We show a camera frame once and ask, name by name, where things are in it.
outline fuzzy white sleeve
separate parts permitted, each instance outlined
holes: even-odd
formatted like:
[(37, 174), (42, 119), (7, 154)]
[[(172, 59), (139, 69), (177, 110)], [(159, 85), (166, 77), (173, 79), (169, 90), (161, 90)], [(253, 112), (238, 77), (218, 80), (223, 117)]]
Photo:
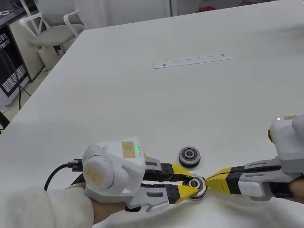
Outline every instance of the fuzzy white sleeve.
[(4, 201), (6, 228), (91, 228), (94, 212), (81, 187), (45, 192), (29, 188)]

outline white tabletop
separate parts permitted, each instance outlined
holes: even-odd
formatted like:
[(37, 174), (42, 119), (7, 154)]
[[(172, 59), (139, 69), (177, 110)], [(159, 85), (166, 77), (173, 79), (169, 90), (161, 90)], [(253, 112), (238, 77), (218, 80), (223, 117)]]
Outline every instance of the white tabletop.
[[(222, 52), (236, 59), (153, 69), (166, 58)], [(303, 72), (301, 0), (84, 31), (0, 136), (0, 191), (43, 186), (89, 144), (130, 135), (163, 162), (178, 162), (182, 147), (196, 147), (202, 159), (193, 172), (205, 177), (271, 159), (271, 120), (304, 112)], [(50, 189), (76, 176), (61, 171)], [(303, 227), (303, 209), (208, 191), (203, 201), (157, 214), (122, 213), (107, 225)]]

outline white chair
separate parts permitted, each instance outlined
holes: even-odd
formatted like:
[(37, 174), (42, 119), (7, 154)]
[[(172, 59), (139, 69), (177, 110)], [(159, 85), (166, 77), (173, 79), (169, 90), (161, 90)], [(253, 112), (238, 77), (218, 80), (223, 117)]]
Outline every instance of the white chair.
[[(35, 0), (39, 13), (21, 19), (31, 38), (28, 43), (35, 47), (52, 47), (62, 45), (78, 37), (84, 25), (78, 17), (74, 0)], [(32, 30), (27, 23), (40, 18), (38, 30)], [(41, 31), (43, 23), (47, 30)]]

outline ball bearing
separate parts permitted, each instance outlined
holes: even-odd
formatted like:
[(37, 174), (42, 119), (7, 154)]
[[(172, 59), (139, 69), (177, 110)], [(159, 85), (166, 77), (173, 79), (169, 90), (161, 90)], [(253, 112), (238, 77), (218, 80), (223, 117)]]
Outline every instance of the ball bearing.
[(179, 161), (183, 167), (194, 168), (200, 162), (200, 152), (191, 146), (184, 147), (180, 150)]
[(199, 191), (195, 195), (189, 197), (190, 200), (200, 200), (205, 196), (205, 193), (208, 188), (206, 185), (205, 178), (198, 175), (193, 175), (193, 179), (184, 181), (183, 184), (199, 189)]

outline human hand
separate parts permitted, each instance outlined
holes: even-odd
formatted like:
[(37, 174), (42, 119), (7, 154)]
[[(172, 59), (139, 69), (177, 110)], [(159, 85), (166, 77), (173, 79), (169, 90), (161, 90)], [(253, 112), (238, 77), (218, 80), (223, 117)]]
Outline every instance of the human hand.
[[(80, 183), (79, 186), (86, 188), (85, 183)], [(110, 215), (115, 214), (121, 210), (124, 210), (126, 205), (124, 203), (99, 203), (90, 199), (94, 210), (94, 224), (97, 224)]]
[(294, 194), (291, 201), (304, 204), (304, 177), (300, 177), (289, 184), (290, 191)]

